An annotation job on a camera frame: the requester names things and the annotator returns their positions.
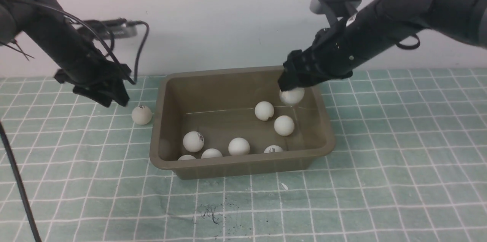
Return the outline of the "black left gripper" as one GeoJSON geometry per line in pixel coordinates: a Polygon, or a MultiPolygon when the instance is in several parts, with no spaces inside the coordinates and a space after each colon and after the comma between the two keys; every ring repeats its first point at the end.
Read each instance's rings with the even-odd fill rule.
{"type": "Polygon", "coordinates": [[[106,59],[53,59],[59,66],[54,79],[74,86],[73,92],[90,98],[90,92],[112,95],[112,81],[125,80],[132,71],[126,64],[119,65],[106,59]]]}

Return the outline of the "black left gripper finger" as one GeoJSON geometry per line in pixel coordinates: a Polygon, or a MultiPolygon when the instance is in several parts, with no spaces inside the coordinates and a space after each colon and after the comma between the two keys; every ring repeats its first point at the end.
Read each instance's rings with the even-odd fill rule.
{"type": "Polygon", "coordinates": [[[304,87],[297,75],[280,75],[278,78],[278,85],[282,92],[304,87]]]}

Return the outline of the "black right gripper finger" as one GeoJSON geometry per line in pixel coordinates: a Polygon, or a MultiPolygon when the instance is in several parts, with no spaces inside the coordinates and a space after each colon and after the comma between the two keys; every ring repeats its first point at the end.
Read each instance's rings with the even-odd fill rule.
{"type": "Polygon", "coordinates": [[[110,107],[113,101],[112,95],[106,92],[90,92],[90,99],[103,107],[110,107]]]}
{"type": "Polygon", "coordinates": [[[127,106],[127,103],[129,102],[129,95],[127,94],[123,80],[112,81],[112,99],[120,106],[127,106]]]}

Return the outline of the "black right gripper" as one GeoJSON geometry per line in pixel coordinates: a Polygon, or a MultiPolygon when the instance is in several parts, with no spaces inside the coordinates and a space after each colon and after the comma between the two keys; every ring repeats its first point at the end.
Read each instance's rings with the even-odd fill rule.
{"type": "Polygon", "coordinates": [[[353,36],[354,30],[346,27],[320,29],[309,48],[288,54],[282,75],[299,76],[303,86],[350,78],[353,36]]]}

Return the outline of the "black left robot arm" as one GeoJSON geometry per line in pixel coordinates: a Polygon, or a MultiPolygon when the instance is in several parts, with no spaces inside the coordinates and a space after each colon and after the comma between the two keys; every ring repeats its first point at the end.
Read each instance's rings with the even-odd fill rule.
{"type": "Polygon", "coordinates": [[[105,107],[125,106],[139,72],[281,64],[306,23],[300,0],[1,0],[1,44],[26,34],[54,79],[105,107]]]}

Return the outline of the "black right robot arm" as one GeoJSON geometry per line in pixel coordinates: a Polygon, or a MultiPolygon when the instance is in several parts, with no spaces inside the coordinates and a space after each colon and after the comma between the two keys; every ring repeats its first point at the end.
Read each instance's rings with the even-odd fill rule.
{"type": "Polygon", "coordinates": [[[310,10],[325,15],[329,28],[304,51],[291,51],[278,79],[282,92],[346,79],[353,70],[424,29],[463,44],[486,48],[487,0],[312,0],[310,10]]]}

